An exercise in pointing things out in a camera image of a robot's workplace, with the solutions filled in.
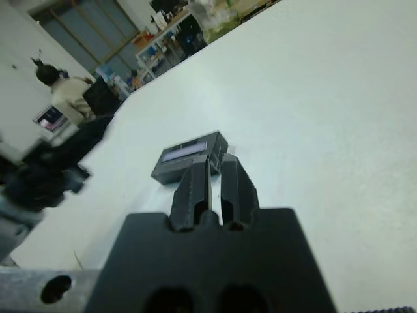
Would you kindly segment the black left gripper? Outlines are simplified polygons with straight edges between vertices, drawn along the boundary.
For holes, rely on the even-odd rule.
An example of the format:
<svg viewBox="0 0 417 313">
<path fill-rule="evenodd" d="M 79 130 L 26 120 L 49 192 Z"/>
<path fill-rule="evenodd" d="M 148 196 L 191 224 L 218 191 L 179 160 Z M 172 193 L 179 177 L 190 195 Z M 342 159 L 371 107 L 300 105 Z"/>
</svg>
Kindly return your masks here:
<svg viewBox="0 0 417 313">
<path fill-rule="evenodd" d="M 102 140 L 112 119 L 112 115 L 101 115 L 82 124 L 61 145 L 61 155 L 28 158 L 1 187 L 1 196 L 21 209 L 39 212 L 57 207 L 65 192 L 80 192 L 90 173 L 79 161 Z"/>
</svg>

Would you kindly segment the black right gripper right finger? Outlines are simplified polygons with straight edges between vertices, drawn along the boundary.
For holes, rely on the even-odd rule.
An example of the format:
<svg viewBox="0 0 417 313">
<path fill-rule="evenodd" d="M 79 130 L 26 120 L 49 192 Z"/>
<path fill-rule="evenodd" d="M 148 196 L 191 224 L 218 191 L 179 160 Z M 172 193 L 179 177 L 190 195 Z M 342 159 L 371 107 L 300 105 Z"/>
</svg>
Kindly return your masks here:
<svg viewBox="0 0 417 313">
<path fill-rule="evenodd" d="M 223 156 L 221 165 L 221 210 L 225 228 L 247 228 L 259 207 L 257 190 L 238 157 Z"/>
</svg>

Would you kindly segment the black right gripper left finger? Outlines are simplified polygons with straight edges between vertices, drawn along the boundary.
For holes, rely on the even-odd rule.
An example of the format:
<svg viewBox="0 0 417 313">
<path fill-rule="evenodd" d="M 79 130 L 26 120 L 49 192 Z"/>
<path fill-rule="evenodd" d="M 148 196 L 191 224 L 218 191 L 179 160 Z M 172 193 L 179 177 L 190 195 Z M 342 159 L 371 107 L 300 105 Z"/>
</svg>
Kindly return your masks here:
<svg viewBox="0 0 417 313">
<path fill-rule="evenodd" d="M 194 228 L 205 211 L 211 210 L 210 158 L 200 155 L 184 173 L 173 195 L 173 228 Z"/>
</svg>

